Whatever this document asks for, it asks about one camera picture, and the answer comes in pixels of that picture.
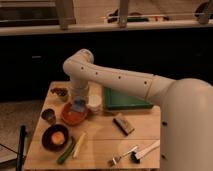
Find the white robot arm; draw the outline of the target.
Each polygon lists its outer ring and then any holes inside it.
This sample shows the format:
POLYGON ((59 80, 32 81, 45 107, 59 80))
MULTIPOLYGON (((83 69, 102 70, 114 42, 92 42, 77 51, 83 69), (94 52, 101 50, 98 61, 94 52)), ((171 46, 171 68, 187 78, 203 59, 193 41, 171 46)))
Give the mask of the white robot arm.
POLYGON ((213 85, 101 67, 87 49, 66 59, 63 70, 74 96, 85 94, 92 81, 160 107, 161 171, 213 171, 213 85))

